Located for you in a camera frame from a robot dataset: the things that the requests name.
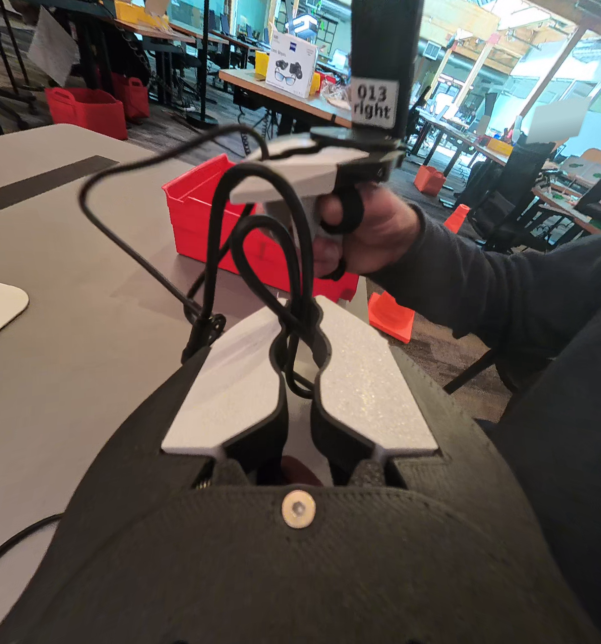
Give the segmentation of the white printed box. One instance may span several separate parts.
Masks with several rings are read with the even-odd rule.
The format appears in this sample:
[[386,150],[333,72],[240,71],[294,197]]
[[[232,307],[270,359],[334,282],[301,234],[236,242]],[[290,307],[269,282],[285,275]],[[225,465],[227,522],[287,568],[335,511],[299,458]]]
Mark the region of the white printed box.
[[314,44],[289,34],[272,33],[266,85],[299,98],[308,98],[317,57],[318,48]]

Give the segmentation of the black office chair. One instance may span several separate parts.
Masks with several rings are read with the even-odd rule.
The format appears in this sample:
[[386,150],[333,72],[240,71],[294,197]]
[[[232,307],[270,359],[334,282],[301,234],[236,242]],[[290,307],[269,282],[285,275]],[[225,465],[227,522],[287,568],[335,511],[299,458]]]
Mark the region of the black office chair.
[[498,177],[470,211],[468,221],[483,241],[483,251],[510,253],[526,235],[521,215],[532,204],[533,188],[556,144],[526,143],[514,147]]

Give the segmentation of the red plastic bin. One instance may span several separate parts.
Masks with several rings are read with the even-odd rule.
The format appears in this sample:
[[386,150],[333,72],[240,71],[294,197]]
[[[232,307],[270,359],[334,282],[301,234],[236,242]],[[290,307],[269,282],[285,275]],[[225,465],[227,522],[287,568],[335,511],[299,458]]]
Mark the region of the red plastic bin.
[[[216,156],[162,186],[166,194],[174,241],[178,254],[206,263],[208,229],[212,199],[221,177],[232,166],[226,154]],[[221,225],[221,244],[230,236],[246,204],[228,203]],[[263,230],[250,232],[244,242],[249,264],[265,285],[288,292],[289,278],[280,246]],[[238,274],[231,252],[219,262],[219,268]],[[345,273],[338,280],[314,278],[312,293],[338,303],[351,302],[358,288],[359,277]]]

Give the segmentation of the black pole stand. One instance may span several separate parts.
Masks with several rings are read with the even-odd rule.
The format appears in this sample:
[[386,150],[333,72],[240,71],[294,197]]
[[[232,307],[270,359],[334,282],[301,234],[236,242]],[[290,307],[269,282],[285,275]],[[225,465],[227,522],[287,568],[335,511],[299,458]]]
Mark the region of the black pole stand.
[[218,124],[216,118],[207,114],[206,91],[208,71],[208,36],[209,36],[209,1],[203,2],[202,11],[202,50],[200,55],[200,67],[197,70],[197,89],[199,93],[199,108],[189,111],[186,116],[188,124],[193,127],[206,130]]

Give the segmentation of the person's right hand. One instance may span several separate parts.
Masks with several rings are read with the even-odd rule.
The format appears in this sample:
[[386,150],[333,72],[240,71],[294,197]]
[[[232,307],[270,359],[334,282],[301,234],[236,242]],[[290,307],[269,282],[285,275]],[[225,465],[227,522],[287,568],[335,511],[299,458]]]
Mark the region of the person's right hand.
[[421,232],[417,211],[384,185],[359,183],[352,190],[361,205],[360,225],[341,241],[314,238],[315,277],[325,278],[341,260],[347,272],[369,276],[397,262]]

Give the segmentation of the grey usb hub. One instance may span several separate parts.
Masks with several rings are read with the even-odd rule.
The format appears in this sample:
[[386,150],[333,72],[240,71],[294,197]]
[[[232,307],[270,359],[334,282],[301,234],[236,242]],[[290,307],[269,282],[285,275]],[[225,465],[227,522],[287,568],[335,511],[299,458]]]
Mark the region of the grey usb hub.
[[64,513],[57,513],[48,517],[44,517],[43,519],[40,519],[30,524],[29,526],[24,527],[15,535],[8,538],[5,542],[0,544],[0,559],[25,539],[38,533],[46,527],[58,523],[63,518],[63,514]]

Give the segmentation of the wooden work table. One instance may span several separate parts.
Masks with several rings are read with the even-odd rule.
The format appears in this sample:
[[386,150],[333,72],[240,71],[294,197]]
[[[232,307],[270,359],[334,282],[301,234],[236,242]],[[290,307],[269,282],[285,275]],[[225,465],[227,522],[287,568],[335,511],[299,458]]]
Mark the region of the wooden work table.
[[330,104],[320,95],[308,98],[297,97],[285,90],[268,85],[264,76],[256,74],[252,69],[221,69],[219,78],[229,85],[244,90],[277,113],[288,113],[294,118],[306,122],[326,122],[340,127],[351,127],[351,112]]

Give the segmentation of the person's right forearm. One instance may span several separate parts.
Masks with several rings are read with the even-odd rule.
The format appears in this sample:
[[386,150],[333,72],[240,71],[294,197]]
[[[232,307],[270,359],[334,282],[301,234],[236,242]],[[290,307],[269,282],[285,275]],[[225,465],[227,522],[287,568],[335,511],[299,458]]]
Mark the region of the person's right forearm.
[[371,273],[403,307],[489,348],[556,357],[601,314],[601,234],[541,254],[481,250],[417,211],[420,231]]

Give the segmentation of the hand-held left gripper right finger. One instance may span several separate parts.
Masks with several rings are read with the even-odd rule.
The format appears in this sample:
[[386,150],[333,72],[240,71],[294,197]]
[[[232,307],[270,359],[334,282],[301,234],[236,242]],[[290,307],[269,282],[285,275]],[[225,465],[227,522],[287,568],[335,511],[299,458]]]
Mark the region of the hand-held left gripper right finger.
[[389,344],[325,296],[316,296],[318,339],[326,356],[316,409],[315,444],[328,459],[433,455],[439,448]]

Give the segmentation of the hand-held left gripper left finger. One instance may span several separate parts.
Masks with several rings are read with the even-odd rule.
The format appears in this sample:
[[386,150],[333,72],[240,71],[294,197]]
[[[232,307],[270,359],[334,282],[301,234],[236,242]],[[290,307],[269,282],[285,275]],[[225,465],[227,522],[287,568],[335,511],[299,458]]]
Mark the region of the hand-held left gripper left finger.
[[223,457],[231,439],[272,416],[280,375],[270,350],[281,331],[264,307],[216,340],[162,441],[165,453]]

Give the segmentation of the red plastic crates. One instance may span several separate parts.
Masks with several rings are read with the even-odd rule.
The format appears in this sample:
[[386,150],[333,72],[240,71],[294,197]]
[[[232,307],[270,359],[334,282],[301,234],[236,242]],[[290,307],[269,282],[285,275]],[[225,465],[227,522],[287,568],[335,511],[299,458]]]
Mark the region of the red plastic crates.
[[54,124],[70,124],[119,141],[128,138],[127,121],[150,117],[148,90],[134,76],[112,73],[114,94],[88,88],[46,88]]

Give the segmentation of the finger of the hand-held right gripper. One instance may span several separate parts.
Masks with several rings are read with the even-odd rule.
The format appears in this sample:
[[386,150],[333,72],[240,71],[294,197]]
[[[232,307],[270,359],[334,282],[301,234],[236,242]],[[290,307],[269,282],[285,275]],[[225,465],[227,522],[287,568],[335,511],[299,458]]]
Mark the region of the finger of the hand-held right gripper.
[[[262,165],[282,176],[300,198],[330,193],[336,185],[340,165],[367,159],[369,153],[359,150],[320,150],[310,155],[265,160]],[[232,204],[268,204],[282,197],[266,180],[257,176],[245,178],[230,193]]]
[[262,150],[256,149],[245,157],[245,162],[262,162],[272,160],[285,160],[292,157],[301,157],[303,160],[318,159],[319,162],[329,162],[328,148],[313,141],[310,136],[282,136],[277,137],[267,144],[267,156],[262,156]]

